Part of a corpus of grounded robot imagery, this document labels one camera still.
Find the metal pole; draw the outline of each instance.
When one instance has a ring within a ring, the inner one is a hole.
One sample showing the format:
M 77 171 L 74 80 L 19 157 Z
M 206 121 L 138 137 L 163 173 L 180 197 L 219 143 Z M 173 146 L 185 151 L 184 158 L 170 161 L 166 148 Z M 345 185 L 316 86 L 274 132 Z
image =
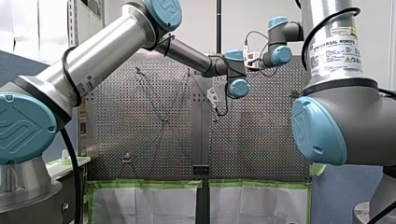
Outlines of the metal pole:
M 216 28 L 216 53 L 221 54 L 221 0 L 218 0 L 217 28 Z
M 155 49 L 156 51 L 175 61 L 186 64 L 188 67 L 191 67 L 201 73 L 207 72 L 212 64 L 211 59 L 208 56 L 177 38 L 160 42 L 163 43 L 157 46 Z

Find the cable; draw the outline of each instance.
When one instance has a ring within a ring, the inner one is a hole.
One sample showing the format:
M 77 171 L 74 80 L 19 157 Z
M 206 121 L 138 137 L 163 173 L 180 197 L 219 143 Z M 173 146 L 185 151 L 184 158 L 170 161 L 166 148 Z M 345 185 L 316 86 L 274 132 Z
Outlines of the cable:
M 379 89 L 379 88 L 378 88 L 378 91 L 379 91 L 379 92 L 382 92 L 382 93 L 385 93 L 385 94 L 387 94 L 387 95 L 390 95 L 390 96 L 392 96 L 392 97 L 396 97 L 396 92 L 394 92 L 394 91 L 388 91 L 388 90 Z
M 377 221 L 379 221 L 381 218 L 389 214 L 391 211 L 393 211 L 396 208 L 396 201 L 391 203 L 388 207 L 386 207 L 384 210 L 382 210 L 380 213 L 378 213 L 375 217 L 373 217 L 367 224 L 375 224 Z
M 227 83 L 227 84 L 225 85 L 225 87 L 224 87 L 224 91 L 225 91 L 225 112 L 224 112 L 223 114 L 220 114 L 219 108 L 218 108 L 218 107 L 215 108 L 215 112 L 216 112 L 216 114 L 218 114 L 218 117 L 219 117 L 219 118 L 224 117 L 224 116 L 226 116 L 226 115 L 228 114 L 228 96 L 227 96 L 227 88 L 228 88 L 228 83 Z
M 334 18 L 337 17 L 337 16 L 340 16 L 340 15 L 342 15 L 342 14 L 348 13 L 348 12 L 355 12 L 353 15 L 354 15 L 354 16 L 358 16 L 358 15 L 361 13 L 361 9 L 358 8 L 358 7 L 349 7 L 349 8 L 345 8 L 345 9 L 343 9 L 343 10 L 340 10 L 340 11 L 338 11 L 338 12 L 335 12 L 335 13 L 333 13 L 333 14 L 327 16 L 325 19 L 323 19 L 323 21 L 321 21 L 317 26 L 315 26 L 314 29 L 312 29 L 311 33 L 309 33 L 309 35 L 306 37 L 305 42 L 304 42 L 304 44 L 303 44 L 303 50 L 302 50 L 302 53 L 301 53 L 301 60 L 302 60 L 302 63 L 303 63 L 303 66 L 304 66 L 305 70 L 306 70 L 306 62 L 305 62 L 305 56 L 306 56 L 306 55 L 305 55 L 305 54 L 306 54 L 306 51 L 307 51 L 307 49 L 308 49 L 308 47 L 309 47 L 310 42 L 312 41 L 312 39 L 313 39 L 314 36 L 315 36 L 315 34 L 316 34 L 321 28 L 323 28 L 324 25 L 325 25 L 328 21 L 334 19 Z
M 75 211 L 75 221 L 74 223 L 79 224 L 81 219 L 81 180 L 79 178 L 79 168 L 78 168 L 78 160 L 76 156 L 76 152 L 73 148 L 72 142 L 70 141 L 69 134 L 65 128 L 61 129 L 61 135 L 64 139 L 64 143 L 66 144 L 67 151 L 70 156 L 70 160 L 72 161 L 73 173 L 75 178 L 75 191 L 76 191 L 76 211 Z
M 262 37 L 264 37 L 265 39 L 268 40 L 268 36 L 266 36 L 265 34 L 263 34 L 263 33 L 261 33 L 261 32 L 258 32 L 258 31 L 250 31 L 249 33 L 247 33 L 247 36 L 245 37 L 245 45 L 248 44 L 248 37 L 249 37 L 251 34 L 260 35 L 260 36 L 262 36 Z
M 166 46 L 166 51 L 163 53 L 163 57 L 166 57 L 166 55 L 168 55 L 169 49 L 171 48 L 171 42 L 174 39 L 175 39 L 174 35 L 169 35 L 168 37 L 166 37 L 165 39 L 163 39 L 163 40 L 161 40 L 160 42 L 157 43 L 156 46 L 159 46 L 162 43 L 168 41 L 167 46 Z
M 297 4 L 297 7 L 301 8 L 301 3 L 300 3 L 300 1 L 299 1 L 299 0 L 295 0 L 295 1 L 296 1 L 296 4 Z
M 266 66 L 266 67 L 268 67 L 268 66 L 265 64 L 264 60 L 262 60 L 262 54 L 264 53 L 264 51 L 265 51 L 265 49 L 267 48 L 267 46 L 268 46 L 268 43 L 264 46 L 264 48 L 262 48 L 262 52 L 260 53 L 260 61 L 262 61 L 262 63 L 263 63 L 264 66 Z M 273 77 L 273 76 L 276 75 L 276 73 L 277 73 L 277 66 L 276 66 L 275 72 L 274 72 L 273 74 L 271 74 L 271 75 L 265 74 L 265 73 L 262 71 L 262 67 L 261 67 L 261 66 L 259 67 L 259 72 L 260 72 L 263 76 L 265 76 L 265 77 Z
M 75 95 L 76 95 L 76 105 L 80 106 L 82 99 L 81 99 L 81 95 L 79 94 L 78 88 L 76 86 L 76 84 L 74 83 L 73 79 L 70 77 L 70 73 L 69 73 L 69 64 L 67 63 L 67 56 L 69 55 L 69 53 L 75 49 L 77 46 L 71 47 L 69 49 L 67 49 L 64 52 L 64 55 L 62 56 L 62 66 L 63 66 L 63 70 L 64 70 L 64 76 L 66 77 L 67 81 L 69 82 L 70 86 L 72 87 Z

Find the white sheet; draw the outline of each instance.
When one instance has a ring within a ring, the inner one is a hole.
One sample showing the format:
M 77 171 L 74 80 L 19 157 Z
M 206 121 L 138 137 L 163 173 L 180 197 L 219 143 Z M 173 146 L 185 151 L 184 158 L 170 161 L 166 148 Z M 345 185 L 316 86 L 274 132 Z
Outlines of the white sheet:
M 39 61 L 53 64 L 67 50 L 67 0 L 39 0 Z
M 98 189 L 92 224 L 195 224 L 196 189 Z
M 11 0 L 11 13 L 16 41 L 14 53 L 38 60 L 38 2 Z
M 307 189 L 213 188 L 212 224 L 305 224 Z
M 14 22 L 12 20 L 11 0 L 0 0 L 0 50 L 14 52 Z

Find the robotic arm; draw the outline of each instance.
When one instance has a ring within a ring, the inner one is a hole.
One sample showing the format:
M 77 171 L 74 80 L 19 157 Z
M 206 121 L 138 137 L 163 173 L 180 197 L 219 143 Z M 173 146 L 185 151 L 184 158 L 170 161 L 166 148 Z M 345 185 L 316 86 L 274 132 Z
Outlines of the robotic arm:
M 81 98 L 140 48 L 157 50 L 202 73 L 227 76 L 227 95 L 248 94 L 242 50 L 205 56 L 163 36 L 181 23 L 177 0 L 135 0 L 122 16 L 35 77 L 0 87 L 0 220 L 62 223 L 62 184 L 51 182 L 42 153 L 72 117 Z
M 302 57 L 310 81 L 292 109 L 298 148 L 316 162 L 396 165 L 396 104 L 381 97 L 376 82 L 363 75 L 356 10 L 350 9 L 351 0 L 304 0 L 304 31 L 298 22 L 275 18 L 263 66 L 288 63 L 287 43 L 304 37 Z M 81 98 L 140 48 L 157 50 L 203 77 L 227 76 L 229 97 L 248 94 L 241 50 L 206 56 L 172 36 L 163 38 L 181 19 L 177 0 L 135 0 L 61 61 L 0 87 L 0 220 L 62 223 L 62 185 L 51 183 L 41 155 Z

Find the universal robots label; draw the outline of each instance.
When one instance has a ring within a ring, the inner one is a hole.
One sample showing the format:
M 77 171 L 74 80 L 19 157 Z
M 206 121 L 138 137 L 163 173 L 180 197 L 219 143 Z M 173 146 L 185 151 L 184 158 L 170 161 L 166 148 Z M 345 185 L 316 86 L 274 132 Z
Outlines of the universal robots label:
M 336 35 L 309 47 L 311 73 L 327 76 L 337 69 L 361 70 L 358 38 L 354 35 Z

